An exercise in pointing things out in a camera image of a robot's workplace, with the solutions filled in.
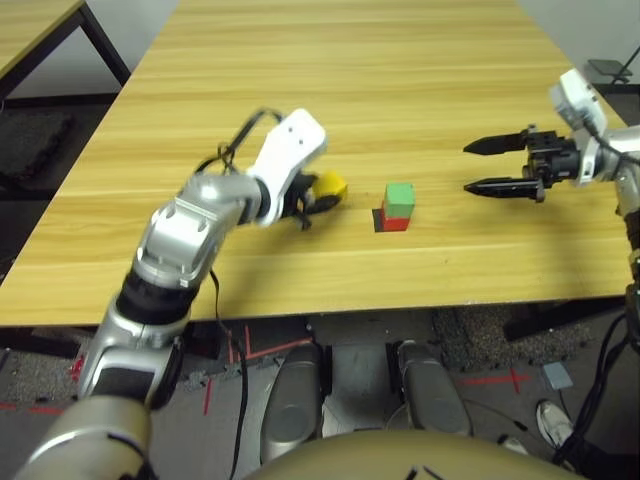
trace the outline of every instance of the stacked cubes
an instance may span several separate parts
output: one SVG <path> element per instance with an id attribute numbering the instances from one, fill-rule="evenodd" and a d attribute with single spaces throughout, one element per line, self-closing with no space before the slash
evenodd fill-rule
<path id="1" fill-rule="evenodd" d="M 382 230 L 385 232 L 406 230 L 415 204 L 413 185 L 410 183 L 387 184 L 381 212 Z"/>

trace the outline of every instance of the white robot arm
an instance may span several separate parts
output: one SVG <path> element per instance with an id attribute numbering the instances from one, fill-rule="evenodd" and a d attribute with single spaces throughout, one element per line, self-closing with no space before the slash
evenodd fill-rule
<path id="1" fill-rule="evenodd" d="M 520 133 L 478 139 L 464 150 L 494 155 L 526 148 L 529 156 L 524 178 L 486 178 L 465 185 L 465 190 L 487 197 L 525 197 L 542 202 L 545 189 L 563 180 L 572 180 L 576 186 L 592 180 L 614 182 L 617 213 L 626 224 L 631 245 L 629 264 L 634 281 L 626 293 L 627 327 L 630 344 L 640 353 L 640 125 L 608 130 L 593 87 L 577 70 L 562 75 L 551 89 L 551 100 L 571 127 L 572 137 L 530 127 Z"/>
<path id="2" fill-rule="evenodd" d="M 326 147 L 320 124 L 296 110 L 267 135 L 246 174 L 194 174 L 151 217 L 121 291 L 91 343 L 80 401 L 49 431 L 17 478 L 152 478 L 149 410 L 171 397 L 189 308 L 225 235 L 283 214 L 295 176 Z"/>

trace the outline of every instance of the wire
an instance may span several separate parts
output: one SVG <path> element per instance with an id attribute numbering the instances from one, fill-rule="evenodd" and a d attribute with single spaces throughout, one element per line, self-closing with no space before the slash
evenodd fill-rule
<path id="1" fill-rule="evenodd" d="M 612 147 L 609 142 L 607 142 L 604 138 L 602 138 L 600 136 L 600 134 L 598 133 L 598 130 L 597 130 L 596 126 L 593 124 L 593 122 L 588 121 L 588 120 L 585 121 L 584 122 L 584 128 L 585 128 L 585 130 L 587 130 L 587 132 L 589 132 L 589 134 L 595 139 L 596 142 L 598 142 L 598 144 L 602 148 L 604 148 L 605 150 L 608 150 L 609 152 L 613 153 L 615 156 L 618 157 L 618 159 L 620 159 L 621 162 L 629 162 L 629 163 L 634 163 L 636 165 L 640 165 L 640 160 L 638 160 L 637 158 L 632 157 L 628 153 L 623 153 L 620 150 Z"/>
<path id="2" fill-rule="evenodd" d="M 569 409 L 567 408 L 567 404 L 564 401 L 564 395 L 562 394 L 562 389 L 558 390 L 558 396 L 560 397 L 560 404 L 562 405 L 562 409 L 564 413 L 567 414 L 567 418 L 571 420 L 571 415 L 569 414 Z"/>
<path id="3" fill-rule="evenodd" d="M 209 270 L 209 275 L 211 276 L 211 280 L 213 280 L 213 285 L 216 288 L 216 321 L 218 326 L 225 334 L 225 336 L 229 339 L 233 349 L 240 356 L 240 372 L 242 375 L 242 394 L 240 398 L 240 412 L 238 413 L 238 426 L 236 428 L 236 442 L 233 447 L 233 463 L 231 464 L 231 473 L 229 473 L 229 480 L 233 479 L 233 475 L 236 473 L 236 467 L 238 466 L 238 457 L 240 455 L 240 442 L 242 440 L 242 426 L 244 424 L 244 417 L 247 413 L 247 401 L 249 396 L 249 375 L 247 372 L 247 357 L 245 355 L 244 350 L 240 346 L 240 342 L 237 338 L 233 336 L 231 330 L 224 324 L 222 319 L 220 318 L 220 313 L 218 312 L 218 299 L 220 297 L 220 282 L 218 281 L 218 277 L 213 272 L 213 270 Z"/>
<path id="4" fill-rule="evenodd" d="M 625 335 L 625 337 L 620 342 L 615 344 L 609 351 L 607 351 L 609 343 L 611 341 L 611 337 L 613 336 L 616 327 L 624 318 L 624 314 L 616 317 L 613 322 L 611 322 L 609 329 L 602 339 L 600 353 L 598 354 L 598 363 L 596 365 L 596 376 L 593 381 L 593 385 L 591 386 L 589 393 L 587 393 L 587 396 L 582 403 L 580 413 L 578 414 L 578 417 L 573 426 L 573 433 L 556 451 L 556 454 L 553 457 L 553 463 L 555 463 L 556 465 L 564 462 L 567 457 L 571 453 L 573 453 L 576 448 L 578 448 L 584 438 L 584 435 L 589 430 L 593 419 L 595 418 L 598 407 L 600 406 L 600 402 L 604 397 L 609 372 L 611 372 L 611 369 L 629 343 L 629 338 Z"/>
<path id="5" fill-rule="evenodd" d="M 224 173 L 227 173 L 229 171 L 235 172 L 236 168 L 233 165 L 233 158 L 236 155 L 236 150 L 238 150 L 238 147 L 240 147 L 244 139 L 247 138 L 247 135 L 249 135 L 251 130 L 254 129 L 254 127 L 265 115 L 271 115 L 278 123 L 280 123 L 284 118 L 282 113 L 272 108 L 261 108 L 260 110 L 256 111 L 249 118 L 249 120 L 245 122 L 240 131 L 236 133 L 236 136 L 233 137 L 231 143 L 220 143 L 218 145 L 217 154 L 213 157 L 207 158 L 200 165 L 198 165 L 198 168 L 196 168 L 194 173 L 204 171 L 207 167 L 209 167 L 209 165 L 217 161 L 222 161 L 222 163 L 224 163 Z"/>
<path id="6" fill-rule="evenodd" d="M 533 438 L 539 444 L 550 447 L 546 442 L 540 440 L 533 433 L 531 433 L 531 430 L 529 429 L 529 427 L 527 427 L 524 423 L 522 423 L 519 420 L 516 420 L 515 418 L 510 417 L 506 413 L 501 412 L 500 410 L 498 410 L 498 409 L 496 409 L 496 408 L 494 408 L 494 407 L 492 407 L 490 405 L 486 405 L 484 403 L 477 402 L 475 400 L 471 400 L 471 399 L 468 399 L 468 398 L 463 398 L 462 401 L 464 403 L 468 403 L 469 405 L 475 405 L 476 407 L 484 408 L 485 410 L 487 410 L 489 412 L 492 412 L 495 415 L 498 415 L 498 416 L 504 418 L 505 420 L 510 421 L 511 423 L 513 423 L 518 428 L 518 430 L 526 433 L 527 435 L 529 435 L 531 438 Z"/>

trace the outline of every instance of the shoe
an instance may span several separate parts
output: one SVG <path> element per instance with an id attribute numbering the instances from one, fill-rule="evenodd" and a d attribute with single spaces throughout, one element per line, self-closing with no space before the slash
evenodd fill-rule
<path id="1" fill-rule="evenodd" d="M 500 437 L 500 440 L 498 440 L 498 445 L 506 448 L 507 450 L 511 450 L 512 452 L 521 453 L 523 455 L 529 455 L 529 452 L 524 447 L 522 442 L 518 440 L 516 437 L 510 437 L 508 435 L 504 435 Z"/>
<path id="2" fill-rule="evenodd" d="M 573 433 L 573 424 L 566 413 L 549 400 L 541 400 L 536 407 L 536 420 L 540 435 L 556 450 Z"/>

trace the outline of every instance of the green cube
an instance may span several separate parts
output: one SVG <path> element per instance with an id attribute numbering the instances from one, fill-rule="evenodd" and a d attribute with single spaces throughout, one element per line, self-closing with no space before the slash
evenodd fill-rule
<path id="1" fill-rule="evenodd" d="M 410 218 L 416 195 L 410 183 L 388 183 L 384 195 L 384 215 L 387 218 Z"/>

